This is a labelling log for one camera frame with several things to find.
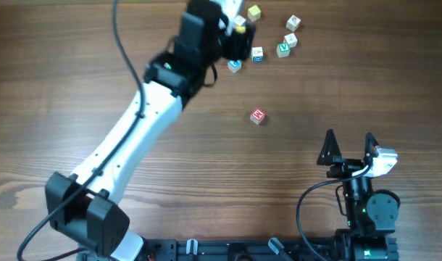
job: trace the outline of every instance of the wooden surface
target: wooden surface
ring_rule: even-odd
[[[298,236],[296,202],[325,180],[316,166],[334,128],[346,157],[371,131],[399,153],[377,179],[402,199],[402,260],[442,260],[442,1],[259,1],[262,65],[232,74],[224,61],[136,170],[121,207],[149,239]],[[184,3],[126,4],[123,44],[139,74],[177,33]],[[302,19],[299,46],[277,58],[286,20]],[[46,214],[43,186],[68,174],[124,112],[135,85],[111,32],[110,5],[0,7],[0,260]],[[260,107],[267,122],[249,114]],[[310,236],[344,228],[333,195],[304,202]],[[75,247],[45,228],[31,260]]]

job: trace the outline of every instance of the toy cube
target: toy cube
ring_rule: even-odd
[[[284,43],[287,43],[290,48],[295,47],[298,42],[299,40],[297,40],[295,33],[291,33],[284,37]]]
[[[287,57],[291,53],[291,48],[287,43],[279,43],[278,56],[279,58]]]
[[[229,61],[228,68],[229,68],[229,70],[233,71],[233,73],[236,73],[238,70],[240,70],[242,68],[242,62],[241,61]]]
[[[251,61],[263,62],[263,47],[254,47],[251,49]]]
[[[300,18],[296,17],[295,15],[292,15],[292,17],[287,21],[286,27],[291,30],[292,32],[295,32],[295,30],[300,25]]]
[[[249,8],[249,19],[252,22],[255,22],[262,16],[262,11],[259,9],[257,5],[254,5]]]
[[[244,26],[247,19],[243,18],[241,15],[238,15],[234,18],[234,28],[237,28],[238,26]]]
[[[266,113],[264,113],[260,108],[257,108],[251,115],[250,120],[254,122],[256,125],[260,124],[264,117],[266,117]]]

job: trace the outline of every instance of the wooden table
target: wooden table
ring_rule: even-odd
[[[325,131],[334,128],[353,158],[371,131],[399,153],[373,185],[402,199],[401,259],[442,260],[442,1],[257,3],[264,17],[254,45],[265,62],[236,74],[218,63],[217,85],[200,91],[136,170],[120,205],[130,227],[148,239],[297,237],[297,200],[325,180],[315,163]],[[139,73],[177,33],[184,6],[120,6],[122,41]],[[81,163],[135,93],[110,7],[0,7],[0,260],[13,260],[46,215],[47,178]],[[291,15],[302,19],[299,46],[279,59]],[[256,107],[266,124],[250,122]],[[346,226],[334,188],[305,200],[309,236]],[[26,257],[74,247],[44,228]]]

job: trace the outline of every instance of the red block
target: red block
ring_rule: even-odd
[[[255,124],[260,124],[264,117],[266,117],[266,113],[264,113],[260,108],[257,108],[250,116],[250,120]]]

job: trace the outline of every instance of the wood grain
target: wood grain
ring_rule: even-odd
[[[334,128],[344,156],[361,157],[371,131],[399,153],[375,188],[402,199],[402,260],[442,260],[442,1],[259,1],[247,62],[201,90],[136,170],[121,207],[149,239],[298,236],[295,206],[325,179],[315,160]],[[178,31],[184,3],[123,4],[120,34],[138,72]],[[303,24],[279,59],[286,20]],[[0,7],[0,260],[46,214],[43,186],[101,142],[135,89],[115,46],[109,4]],[[256,126],[249,114],[268,114]],[[333,187],[304,202],[304,230],[345,226]],[[26,257],[75,247],[49,228]]]

